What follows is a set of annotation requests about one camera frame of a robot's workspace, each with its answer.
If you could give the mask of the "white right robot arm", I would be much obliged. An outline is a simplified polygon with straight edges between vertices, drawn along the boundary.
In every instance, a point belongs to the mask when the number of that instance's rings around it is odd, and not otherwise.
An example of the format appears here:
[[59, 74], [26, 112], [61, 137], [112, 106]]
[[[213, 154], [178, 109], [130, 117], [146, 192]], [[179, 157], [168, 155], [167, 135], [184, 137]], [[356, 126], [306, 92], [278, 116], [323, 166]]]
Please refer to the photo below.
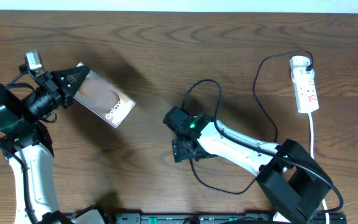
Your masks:
[[207, 114], [190, 116], [173, 107], [163, 123], [177, 138], [175, 162], [223, 157], [255, 175], [255, 180], [282, 217], [308, 223], [331, 190], [332, 180], [296, 141], [263, 142], [238, 133]]

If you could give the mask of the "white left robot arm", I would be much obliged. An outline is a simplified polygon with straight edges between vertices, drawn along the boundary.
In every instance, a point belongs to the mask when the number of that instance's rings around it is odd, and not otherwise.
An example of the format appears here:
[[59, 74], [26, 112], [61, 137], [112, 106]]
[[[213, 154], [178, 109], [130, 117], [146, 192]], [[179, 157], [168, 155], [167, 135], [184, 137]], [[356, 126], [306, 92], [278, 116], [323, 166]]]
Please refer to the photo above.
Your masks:
[[73, 103], [90, 68], [28, 73], [38, 85], [0, 83], [0, 150], [15, 178], [16, 223], [70, 223], [53, 183], [54, 153], [45, 123], [58, 107]]

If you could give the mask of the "smartphone with bronze back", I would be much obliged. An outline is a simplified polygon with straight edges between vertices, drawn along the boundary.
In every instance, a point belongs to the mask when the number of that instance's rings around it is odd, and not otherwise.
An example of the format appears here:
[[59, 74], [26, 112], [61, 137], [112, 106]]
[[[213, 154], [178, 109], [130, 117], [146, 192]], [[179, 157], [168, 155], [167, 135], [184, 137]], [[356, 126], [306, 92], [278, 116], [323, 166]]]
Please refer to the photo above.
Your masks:
[[114, 128], [128, 117], [136, 102], [90, 69], [74, 99]]

